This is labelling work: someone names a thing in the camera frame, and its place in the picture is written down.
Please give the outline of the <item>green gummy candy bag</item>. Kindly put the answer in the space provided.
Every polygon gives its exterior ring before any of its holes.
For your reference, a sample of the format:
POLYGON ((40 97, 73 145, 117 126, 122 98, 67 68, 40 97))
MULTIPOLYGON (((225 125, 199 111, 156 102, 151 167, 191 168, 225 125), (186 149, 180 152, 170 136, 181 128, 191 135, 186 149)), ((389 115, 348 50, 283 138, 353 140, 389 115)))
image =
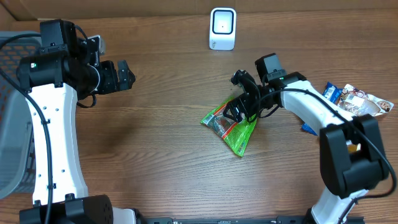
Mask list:
POLYGON ((227 103, 233 98, 233 95, 226 98, 222 104, 210 111, 200 122, 212 129, 237 156, 243 157, 256 121, 248 123, 244 119, 237 123, 224 117, 223 111, 227 103))

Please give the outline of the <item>blue Oreo cookie pack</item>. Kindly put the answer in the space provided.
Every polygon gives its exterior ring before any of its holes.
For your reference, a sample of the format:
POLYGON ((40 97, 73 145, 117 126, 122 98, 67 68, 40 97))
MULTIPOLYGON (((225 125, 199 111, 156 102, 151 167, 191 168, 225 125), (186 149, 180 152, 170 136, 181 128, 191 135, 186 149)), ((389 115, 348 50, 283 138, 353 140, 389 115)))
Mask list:
MULTIPOLYGON (((333 85, 332 83, 328 82, 326 84, 326 88, 325 91, 323 92, 323 96, 329 100, 330 102, 336 104, 336 102, 338 101, 338 98, 340 97, 340 95, 342 94, 343 89, 342 88, 338 88, 337 86, 333 85)), ((307 124, 304 123, 302 125, 302 131, 305 131, 307 133, 310 133, 314 136, 317 135, 317 133, 307 124)))

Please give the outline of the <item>beige paper snack bag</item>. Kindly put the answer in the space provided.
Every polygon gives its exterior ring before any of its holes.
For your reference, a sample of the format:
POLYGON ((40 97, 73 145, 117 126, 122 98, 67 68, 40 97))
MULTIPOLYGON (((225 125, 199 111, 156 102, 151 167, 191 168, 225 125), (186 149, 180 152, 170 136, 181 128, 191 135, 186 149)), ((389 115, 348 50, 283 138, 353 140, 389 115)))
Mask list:
POLYGON ((366 93, 350 84, 346 84, 342 89, 333 87, 333 92, 329 99, 341 109, 356 116, 366 114, 379 116, 390 112, 394 107, 394 104, 390 101, 366 93))

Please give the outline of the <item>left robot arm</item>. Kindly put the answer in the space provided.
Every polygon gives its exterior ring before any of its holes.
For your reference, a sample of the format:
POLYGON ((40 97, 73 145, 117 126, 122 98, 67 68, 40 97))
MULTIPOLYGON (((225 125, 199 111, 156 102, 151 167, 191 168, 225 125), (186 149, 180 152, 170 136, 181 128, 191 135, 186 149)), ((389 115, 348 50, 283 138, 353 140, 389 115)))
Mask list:
POLYGON ((34 206, 21 223, 137 223, 106 195, 90 196, 80 167, 76 109, 81 100, 129 90, 135 82, 125 60, 101 61, 104 42, 61 19, 40 23, 41 48, 19 64, 19 82, 30 109, 35 147, 34 206))

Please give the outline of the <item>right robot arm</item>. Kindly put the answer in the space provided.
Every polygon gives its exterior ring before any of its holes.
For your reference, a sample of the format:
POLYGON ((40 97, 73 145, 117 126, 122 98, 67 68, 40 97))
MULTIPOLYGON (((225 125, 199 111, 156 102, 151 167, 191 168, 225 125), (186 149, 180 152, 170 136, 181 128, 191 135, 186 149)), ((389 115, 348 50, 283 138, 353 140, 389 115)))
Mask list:
POLYGON ((397 176, 388 161, 378 121, 366 114, 356 116, 328 101, 299 72, 287 73, 276 54, 265 55, 255 62, 261 79, 256 84, 245 70, 237 70, 231 83, 243 94, 227 103, 223 115, 235 122, 257 120, 261 111, 273 106, 285 108, 307 123, 320 144, 320 173, 325 189, 318 202, 294 223, 362 223, 348 218, 360 201, 378 183, 392 179, 392 187, 375 198, 392 195, 397 176))

